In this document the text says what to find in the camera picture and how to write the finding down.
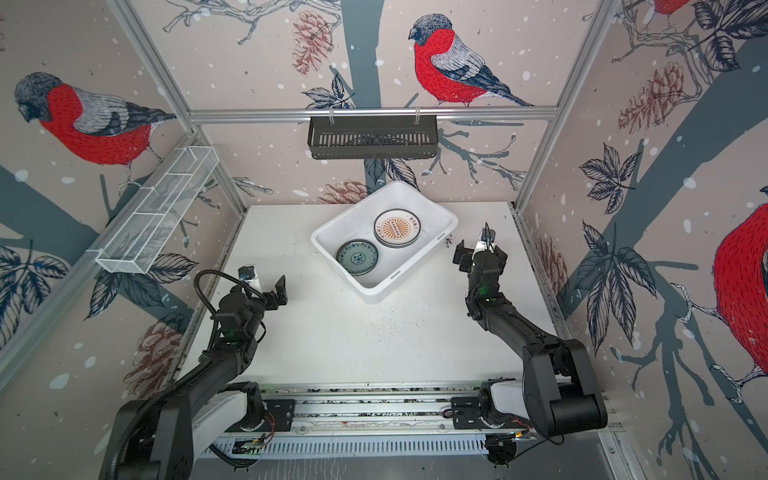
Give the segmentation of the teal patterned plate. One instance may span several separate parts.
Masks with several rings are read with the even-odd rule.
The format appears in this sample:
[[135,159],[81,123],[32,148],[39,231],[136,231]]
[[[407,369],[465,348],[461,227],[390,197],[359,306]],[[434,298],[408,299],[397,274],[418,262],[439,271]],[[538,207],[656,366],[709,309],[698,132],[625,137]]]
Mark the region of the teal patterned plate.
[[338,249],[336,261],[350,275],[362,276],[376,268],[379,252],[377,247],[368,240],[350,240]]

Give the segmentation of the orange sunburst plate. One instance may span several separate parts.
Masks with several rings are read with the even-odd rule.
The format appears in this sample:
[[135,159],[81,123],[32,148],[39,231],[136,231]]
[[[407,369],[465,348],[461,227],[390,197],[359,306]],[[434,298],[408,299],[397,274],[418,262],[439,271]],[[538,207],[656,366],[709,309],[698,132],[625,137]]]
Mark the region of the orange sunburst plate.
[[421,234],[420,219],[405,209],[390,209],[379,214],[373,226],[374,236],[389,248],[403,248],[414,243]]

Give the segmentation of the white plastic bin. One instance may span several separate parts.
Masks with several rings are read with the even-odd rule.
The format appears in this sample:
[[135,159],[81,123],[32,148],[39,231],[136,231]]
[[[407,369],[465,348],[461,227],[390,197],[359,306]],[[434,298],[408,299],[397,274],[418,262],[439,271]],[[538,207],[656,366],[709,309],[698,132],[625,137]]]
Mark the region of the white plastic bin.
[[311,242],[363,301],[377,304],[458,224],[454,213],[394,181],[318,227]]

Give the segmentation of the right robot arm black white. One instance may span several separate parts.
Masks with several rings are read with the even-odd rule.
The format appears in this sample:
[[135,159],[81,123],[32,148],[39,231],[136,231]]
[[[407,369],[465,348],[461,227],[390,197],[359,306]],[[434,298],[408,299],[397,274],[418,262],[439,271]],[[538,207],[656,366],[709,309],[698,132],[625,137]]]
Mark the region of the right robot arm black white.
[[500,291],[507,254],[498,246],[455,247],[452,262],[468,277],[467,316],[497,336],[522,360],[521,397],[493,408],[530,420],[546,436],[567,435],[607,426],[608,414],[586,347],[562,339],[525,318]]

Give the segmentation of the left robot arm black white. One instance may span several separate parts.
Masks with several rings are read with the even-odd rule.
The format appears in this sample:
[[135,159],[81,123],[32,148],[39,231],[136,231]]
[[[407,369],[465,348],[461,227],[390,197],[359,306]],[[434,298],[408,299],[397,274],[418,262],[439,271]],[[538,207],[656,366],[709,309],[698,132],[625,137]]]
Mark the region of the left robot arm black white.
[[99,476],[102,479],[187,479],[195,461],[230,426],[260,422],[266,412],[257,383],[240,382],[266,335],[263,318],[288,302],[286,279],[262,293],[219,270],[232,282],[217,306],[203,293],[198,272],[194,291],[213,322],[199,363],[161,392],[124,404],[117,412]]

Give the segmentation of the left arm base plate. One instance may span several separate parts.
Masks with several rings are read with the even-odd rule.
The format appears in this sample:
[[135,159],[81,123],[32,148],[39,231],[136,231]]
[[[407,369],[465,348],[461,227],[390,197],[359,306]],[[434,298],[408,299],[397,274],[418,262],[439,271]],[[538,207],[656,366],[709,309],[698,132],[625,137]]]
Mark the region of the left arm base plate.
[[236,432],[290,432],[295,415],[293,399],[262,400],[248,406],[244,418],[234,427]]

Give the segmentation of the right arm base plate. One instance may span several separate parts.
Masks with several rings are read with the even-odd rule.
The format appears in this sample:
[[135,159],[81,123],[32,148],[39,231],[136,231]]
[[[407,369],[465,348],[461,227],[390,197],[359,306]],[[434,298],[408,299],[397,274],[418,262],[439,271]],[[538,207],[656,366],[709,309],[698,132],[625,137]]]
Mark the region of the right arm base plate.
[[514,414],[500,413],[478,396],[459,396],[450,399],[450,406],[442,411],[456,430],[522,429],[532,428],[528,419]]

